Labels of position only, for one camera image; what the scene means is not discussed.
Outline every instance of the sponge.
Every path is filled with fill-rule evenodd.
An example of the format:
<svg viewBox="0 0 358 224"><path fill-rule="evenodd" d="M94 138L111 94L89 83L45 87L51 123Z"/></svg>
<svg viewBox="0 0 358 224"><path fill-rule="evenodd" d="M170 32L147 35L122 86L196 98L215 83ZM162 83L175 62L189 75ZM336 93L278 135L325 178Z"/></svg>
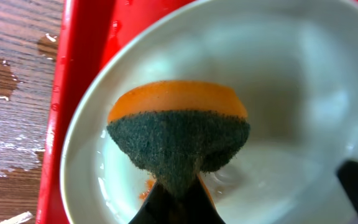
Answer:
<svg viewBox="0 0 358 224"><path fill-rule="evenodd" d="M237 154L249 136L246 118L232 89L174 80L122 95L107 129L135 166L180 198L200 171L217 171Z"/></svg>

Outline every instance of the wooden surface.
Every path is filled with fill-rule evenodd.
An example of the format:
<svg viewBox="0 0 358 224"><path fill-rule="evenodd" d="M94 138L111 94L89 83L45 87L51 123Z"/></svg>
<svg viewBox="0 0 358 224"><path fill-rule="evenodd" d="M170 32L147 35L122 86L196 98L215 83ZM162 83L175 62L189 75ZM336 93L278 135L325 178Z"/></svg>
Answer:
<svg viewBox="0 0 358 224"><path fill-rule="evenodd" d="M62 9L0 0L0 222L37 209Z"/></svg>

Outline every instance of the wet plate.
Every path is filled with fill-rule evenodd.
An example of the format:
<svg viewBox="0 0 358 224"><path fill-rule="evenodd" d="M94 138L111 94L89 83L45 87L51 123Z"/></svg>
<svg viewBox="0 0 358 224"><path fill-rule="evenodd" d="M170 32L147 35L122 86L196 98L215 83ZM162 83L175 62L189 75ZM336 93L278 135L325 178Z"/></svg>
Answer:
<svg viewBox="0 0 358 224"><path fill-rule="evenodd" d="M127 223L136 214L149 176L106 133L108 112L132 88L171 79L230 86L249 110L249 142L203 175L227 223L354 219L335 170L358 159L358 4L214 0L141 33L86 92L62 154L72 223Z"/></svg>

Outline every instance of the white plate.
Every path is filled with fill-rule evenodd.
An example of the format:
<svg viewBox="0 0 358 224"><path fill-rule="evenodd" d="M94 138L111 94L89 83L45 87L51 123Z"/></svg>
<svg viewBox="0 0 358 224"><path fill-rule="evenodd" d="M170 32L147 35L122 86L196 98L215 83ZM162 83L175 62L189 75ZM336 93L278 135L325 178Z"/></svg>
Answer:
<svg viewBox="0 0 358 224"><path fill-rule="evenodd" d="M145 190L106 133L114 102L166 79L233 87L249 110L244 149L204 177L227 223L348 223L335 170L358 159L358 3L196 1L136 37L83 97L63 149L61 190L72 223L127 223Z"/></svg>

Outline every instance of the wood grain surface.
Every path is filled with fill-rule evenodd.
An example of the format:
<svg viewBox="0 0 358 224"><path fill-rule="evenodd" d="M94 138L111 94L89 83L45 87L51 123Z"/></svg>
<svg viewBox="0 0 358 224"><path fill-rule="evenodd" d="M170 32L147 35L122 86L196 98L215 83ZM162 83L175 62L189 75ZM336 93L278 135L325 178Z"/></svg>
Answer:
<svg viewBox="0 0 358 224"><path fill-rule="evenodd" d="M0 222L37 209L62 9L0 0Z"/></svg>

